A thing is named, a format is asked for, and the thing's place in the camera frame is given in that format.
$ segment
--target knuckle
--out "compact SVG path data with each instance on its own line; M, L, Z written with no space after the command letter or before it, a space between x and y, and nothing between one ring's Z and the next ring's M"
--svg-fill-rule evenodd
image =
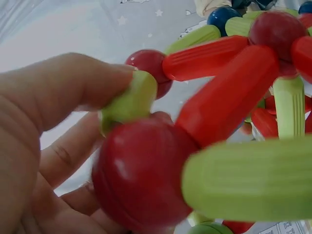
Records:
M52 145L51 147L52 147L54 154L62 161L62 163L66 167L73 168L74 164L73 164L71 154L65 147L61 145Z

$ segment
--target hand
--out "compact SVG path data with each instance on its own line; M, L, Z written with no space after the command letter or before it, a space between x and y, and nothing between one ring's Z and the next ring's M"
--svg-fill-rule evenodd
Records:
M132 69L67 54L0 75L0 230L26 234L124 234L100 209L90 182L56 196L102 143L88 113L50 147L39 138L74 110L94 111L123 92ZM154 117L168 121L165 113Z

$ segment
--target star pattern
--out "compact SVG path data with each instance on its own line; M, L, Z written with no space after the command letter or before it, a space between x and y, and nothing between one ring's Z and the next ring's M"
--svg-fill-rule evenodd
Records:
M127 18L125 18L124 16L121 16L119 19L117 19L118 20L118 24L119 25L125 25L126 24L126 22L128 21L128 19Z
M162 10L158 9L155 11L156 16L162 16L162 13L164 13Z

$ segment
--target magnetic building toy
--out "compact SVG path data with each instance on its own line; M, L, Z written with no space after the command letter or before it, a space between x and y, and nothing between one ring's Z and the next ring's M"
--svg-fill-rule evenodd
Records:
M100 111L107 139L92 169L95 193L135 233L186 218L190 234L312 218L312 101L301 79L312 83L312 2L244 15L224 6L207 22L164 52L130 55L129 88ZM174 80L211 76L174 124L148 118ZM245 121L262 141L225 143Z

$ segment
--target white fabric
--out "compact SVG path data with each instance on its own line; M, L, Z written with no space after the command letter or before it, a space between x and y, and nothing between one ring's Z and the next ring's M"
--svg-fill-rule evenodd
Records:
M196 12L201 17L206 17L209 9L223 5L231 5L230 0L194 0Z

